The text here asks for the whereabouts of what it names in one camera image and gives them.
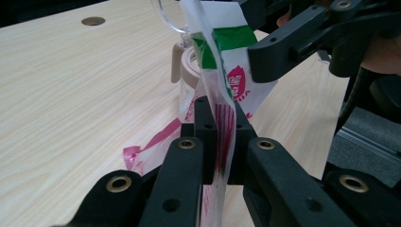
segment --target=light wood tabletop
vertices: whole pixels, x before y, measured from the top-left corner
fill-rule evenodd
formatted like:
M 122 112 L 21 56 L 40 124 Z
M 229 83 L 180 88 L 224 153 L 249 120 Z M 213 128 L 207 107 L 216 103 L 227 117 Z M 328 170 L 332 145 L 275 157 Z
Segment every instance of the light wood tabletop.
M 98 16 L 100 26 L 81 20 Z M 170 82 L 180 35 L 149 1 L 111 0 L 0 29 L 0 226 L 67 223 L 122 151 L 178 115 Z M 285 75 L 251 119 L 321 177 L 347 79 L 312 56 Z M 239 186 L 223 226 L 253 226 Z

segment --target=pink logo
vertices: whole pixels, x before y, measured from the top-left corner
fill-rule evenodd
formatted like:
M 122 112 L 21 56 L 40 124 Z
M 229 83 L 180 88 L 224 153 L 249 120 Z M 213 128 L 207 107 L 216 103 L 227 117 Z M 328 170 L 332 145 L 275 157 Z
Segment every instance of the pink logo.
M 244 69 L 237 66 L 227 75 L 228 81 L 233 91 L 234 99 L 238 99 L 245 92 L 245 72 Z

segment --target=wooden table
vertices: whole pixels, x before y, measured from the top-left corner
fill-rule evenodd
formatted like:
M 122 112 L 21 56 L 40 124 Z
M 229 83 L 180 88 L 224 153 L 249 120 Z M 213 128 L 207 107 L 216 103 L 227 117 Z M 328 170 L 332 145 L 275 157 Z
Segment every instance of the wooden table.
M 91 16 L 106 19 L 85 26 Z M 122 149 L 178 114 L 169 82 L 178 33 L 149 1 L 111 0 L 0 29 L 0 225 L 67 223 Z M 321 177 L 347 79 L 313 56 L 283 77 L 252 123 Z M 224 226 L 252 226 L 229 187 Z

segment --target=wood grain surface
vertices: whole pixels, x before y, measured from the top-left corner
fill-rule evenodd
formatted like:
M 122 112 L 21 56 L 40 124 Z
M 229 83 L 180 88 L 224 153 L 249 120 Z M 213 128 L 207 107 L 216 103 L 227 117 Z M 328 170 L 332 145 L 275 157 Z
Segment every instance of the wood grain surface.
M 100 26 L 81 20 L 100 16 Z M 149 1 L 111 0 L 0 29 L 0 226 L 67 223 L 95 182 L 124 169 L 122 149 L 178 114 L 170 83 L 180 35 Z M 280 79 L 252 119 L 320 177 L 347 79 L 316 56 Z M 229 187 L 224 226 L 252 226 Z

